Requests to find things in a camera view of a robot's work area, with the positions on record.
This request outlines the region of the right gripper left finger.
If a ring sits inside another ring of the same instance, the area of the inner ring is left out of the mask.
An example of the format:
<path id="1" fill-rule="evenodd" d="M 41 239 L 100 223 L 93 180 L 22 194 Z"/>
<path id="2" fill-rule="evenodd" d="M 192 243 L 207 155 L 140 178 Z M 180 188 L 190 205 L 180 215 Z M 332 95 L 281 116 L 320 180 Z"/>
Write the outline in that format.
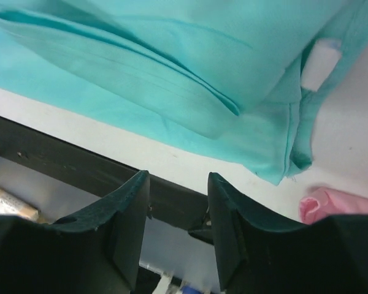
<path id="1" fill-rule="evenodd" d="M 136 285 L 150 175 L 57 220 L 0 216 L 0 291 L 131 291 Z"/>

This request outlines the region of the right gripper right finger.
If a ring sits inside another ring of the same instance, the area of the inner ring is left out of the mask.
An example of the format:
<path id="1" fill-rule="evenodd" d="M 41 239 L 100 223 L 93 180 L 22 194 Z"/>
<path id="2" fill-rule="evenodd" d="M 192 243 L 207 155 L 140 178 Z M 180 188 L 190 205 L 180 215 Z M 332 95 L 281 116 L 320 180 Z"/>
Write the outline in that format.
<path id="1" fill-rule="evenodd" d="M 368 215 L 305 225 L 209 174 L 208 203 L 225 293 L 368 293 Z"/>

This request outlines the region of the teal t-shirt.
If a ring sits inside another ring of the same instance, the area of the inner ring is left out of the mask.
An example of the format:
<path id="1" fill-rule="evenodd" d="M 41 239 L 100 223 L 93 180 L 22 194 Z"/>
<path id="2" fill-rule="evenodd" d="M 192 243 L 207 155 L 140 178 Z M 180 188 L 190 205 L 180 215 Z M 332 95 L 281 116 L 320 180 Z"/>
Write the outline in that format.
<path id="1" fill-rule="evenodd" d="M 368 1 L 0 1 L 0 88 L 278 184 L 368 44 Z"/>

